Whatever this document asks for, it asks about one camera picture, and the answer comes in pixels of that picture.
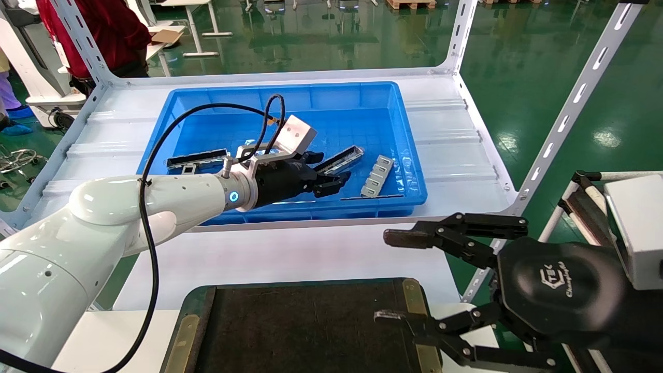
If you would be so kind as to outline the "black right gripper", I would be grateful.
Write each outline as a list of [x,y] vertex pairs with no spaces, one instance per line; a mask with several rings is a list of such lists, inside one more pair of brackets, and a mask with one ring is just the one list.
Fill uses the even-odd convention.
[[[580,242],[543,243],[527,235],[524,218],[458,212],[438,222],[417,221],[407,231],[386,229],[383,239],[396,248],[438,248],[478,269],[497,267],[502,304],[537,334],[595,335],[609,328],[630,290],[616,253]],[[496,256],[476,237],[516,240]],[[557,363],[549,352],[477,346],[462,338],[505,314],[499,303],[491,302],[443,319],[384,309],[374,312],[374,321],[408,330],[415,344],[434,347],[460,366],[555,371]]]

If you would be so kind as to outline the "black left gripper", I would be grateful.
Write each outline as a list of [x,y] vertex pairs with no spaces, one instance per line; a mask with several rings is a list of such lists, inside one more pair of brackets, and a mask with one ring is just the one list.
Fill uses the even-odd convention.
[[298,156],[298,160],[284,159],[259,165],[255,173],[257,199],[254,208],[294,198],[310,192],[311,188],[315,198],[338,194],[351,178],[351,172],[317,174],[309,165],[321,163],[324,156],[323,152],[306,151]]

